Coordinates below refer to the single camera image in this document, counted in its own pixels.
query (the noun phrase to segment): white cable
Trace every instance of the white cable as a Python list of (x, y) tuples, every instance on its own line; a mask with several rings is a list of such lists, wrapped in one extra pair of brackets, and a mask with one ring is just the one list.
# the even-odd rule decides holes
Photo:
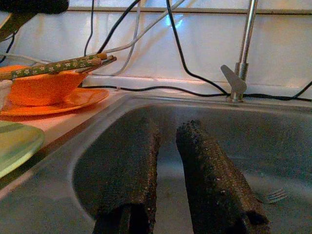
[[(138, 4), (137, 4), (137, 9), (136, 9), (136, 28), (135, 28), (135, 32), (134, 32), (134, 35), (133, 35), (133, 39), (135, 39), (137, 37), (138, 26), (139, 26), (139, 23), (140, 23), (140, 13), (141, 13), (141, 1), (139, 1)], [(130, 50), (130, 52), (128, 54), (127, 60), (124, 63), (123, 67), (119, 71), (111, 73), (111, 74), (107, 74), (107, 75), (100, 75), (100, 76), (117, 76), (120, 73), (122, 73), (123, 70), (128, 65), (130, 59), (131, 59), (131, 56), (132, 56), (134, 48), (135, 48), (135, 44), (132, 45), (131, 50)]]
[(27, 59), (29, 61), (39, 62), (39, 63), (42, 63), (42, 64), (48, 64), (49, 63), (47, 61), (42, 61), (40, 59), (32, 58), (32, 57), (27, 56), (27, 55), (16, 55), (16, 54), (11, 54), (11, 53), (0, 53), (0, 55), (7, 56), (7, 57), (23, 58), (23, 59)]
[[(185, 0), (179, 0), (177, 1), (174, 5), (172, 5), (171, 10), (176, 9), (178, 6), (180, 6)], [(125, 50), (128, 49), (129, 47), (133, 46), (138, 40), (141, 39), (142, 36), (144, 36), (145, 33), (147, 33), (155, 24), (157, 24), (159, 21), (161, 21), (166, 15), (168, 14), (168, 10), (164, 11), (154, 22), (150, 23), (143, 32), (141, 32), (135, 39), (132, 40), (132, 42), (121, 46), (121, 47), (117, 47), (114, 49), (110, 49), (110, 50), (105, 50), (103, 51), (103, 53), (111, 53), (111, 52), (116, 52), (116, 51), (120, 51), (120, 50)]]

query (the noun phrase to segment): white backsplash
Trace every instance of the white backsplash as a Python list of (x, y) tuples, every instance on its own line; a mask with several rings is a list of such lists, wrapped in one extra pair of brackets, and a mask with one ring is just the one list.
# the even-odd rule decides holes
[[(120, 12), (95, 13), (94, 36), (88, 52), (96, 51)], [(157, 18), (159, 13), (142, 13), (140, 30)], [(136, 14), (130, 13), (116, 30), (108, 48), (131, 41)], [(238, 60), (245, 15), (177, 13), (183, 52), (189, 69), (208, 79), (226, 85), (220, 66), (232, 69)], [(11, 53), (57, 61), (82, 56), (90, 32), (90, 12), (67, 12), (57, 16), (38, 15), (19, 31)], [(9, 41), (0, 43), (5, 51)], [(117, 62), (97, 73), (118, 70), (128, 55), (128, 50), (114, 53)], [(312, 16), (311, 15), (257, 15), (253, 30), (248, 62), (247, 84), (252, 92), (267, 87), (272, 94), (294, 94), (312, 80)], [(8, 64), (31, 64), (23, 60), (7, 59)], [(195, 79), (188, 76), (181, 65), (169, 18), (153, 27), (137, 44), (123, 77), (150, 78), (154, 82)], [(113, 78), (89, 78), (88, 84), (114, 82)], [(312, 98), (312, 92), (306, 97)]]

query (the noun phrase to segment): sink basin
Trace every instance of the sink basin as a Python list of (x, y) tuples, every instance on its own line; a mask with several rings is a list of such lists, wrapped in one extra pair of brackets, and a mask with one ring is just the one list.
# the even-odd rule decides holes
[(13, 192), (0, 190), (0, 233), (92, 233), (102, 198), (99, 187), (110, 170), (107, 158), (122, 152), (131, 159), (131, 150), (124, 147), (136, 132), (128, 130), (145, 117), (161, 136), (155, 234), (193, 233), (175, 143), (178, 125), (192, 119), (201, 120), (217, 138), (255, 192), (283, 188), (288, 193), (284, 200), (263, 205), (273, 234), (310, 234), (311, 110), (252, 101), (127, 96), (47, 146), (52, 150), (39, 152), (45, 158), (11, 183)]

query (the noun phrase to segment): faucet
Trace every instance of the faucet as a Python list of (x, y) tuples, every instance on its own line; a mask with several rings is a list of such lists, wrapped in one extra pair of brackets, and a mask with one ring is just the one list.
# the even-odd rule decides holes
[(235, 72), (226, 65), (221, 66), (221, 70), (232, 88), (231, 101), (243, 101), (243, 93), (247, 89), (245, 83), (248, 70), (247, 57), (254, 27), (257, 3), (258, 0), (250, 0), (239, 61), (235, 65)]

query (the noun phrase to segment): faucet lever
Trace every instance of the faucet lever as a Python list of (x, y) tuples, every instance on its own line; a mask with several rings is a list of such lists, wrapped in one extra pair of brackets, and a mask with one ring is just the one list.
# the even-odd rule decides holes
[(247, 85), (245, 81), (239, 78), (227, 65), (222, 65), (221, 71), (232, 87), (232, 92), (243, 94), (246, 91)]

